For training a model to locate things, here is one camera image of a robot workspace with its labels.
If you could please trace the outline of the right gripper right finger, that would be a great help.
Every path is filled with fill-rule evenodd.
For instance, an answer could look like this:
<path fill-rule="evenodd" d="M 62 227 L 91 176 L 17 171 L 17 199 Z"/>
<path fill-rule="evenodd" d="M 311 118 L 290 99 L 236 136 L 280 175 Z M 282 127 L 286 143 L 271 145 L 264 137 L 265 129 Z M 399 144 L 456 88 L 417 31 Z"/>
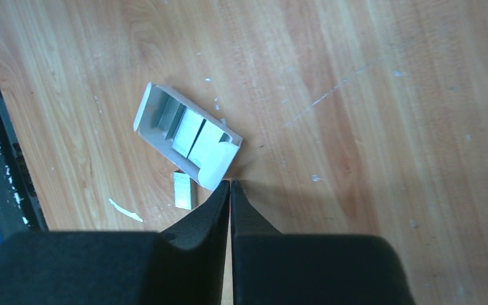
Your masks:
<path fill-rule="evenodd" d="M 231 183 L 235 304 L 414 304 L 399 256 L 382 237 L 283 234 Z"/>

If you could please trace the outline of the staple strip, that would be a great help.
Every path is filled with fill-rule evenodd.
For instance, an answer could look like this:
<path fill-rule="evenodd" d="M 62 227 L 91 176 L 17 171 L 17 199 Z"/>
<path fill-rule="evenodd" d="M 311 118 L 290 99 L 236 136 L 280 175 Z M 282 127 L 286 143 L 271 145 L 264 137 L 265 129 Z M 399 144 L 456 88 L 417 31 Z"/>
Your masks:
<path fill-rule="evenodd" d="M 181 171 L 173 172 L 174 203 L 176 208 L 193 210 L 196 206 L 196 186 L 194 180 Z"/>

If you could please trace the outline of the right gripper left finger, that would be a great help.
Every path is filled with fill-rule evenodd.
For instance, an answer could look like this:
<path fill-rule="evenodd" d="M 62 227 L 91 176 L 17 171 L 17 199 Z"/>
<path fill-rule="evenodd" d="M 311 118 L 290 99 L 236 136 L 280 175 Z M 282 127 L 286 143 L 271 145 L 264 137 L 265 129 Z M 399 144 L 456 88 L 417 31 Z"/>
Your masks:
<path fill-rule="evenodd" d="M 0 304 L 220 304 L 229 191 L 160 232 L 15 234 L 0 246 Z"/>

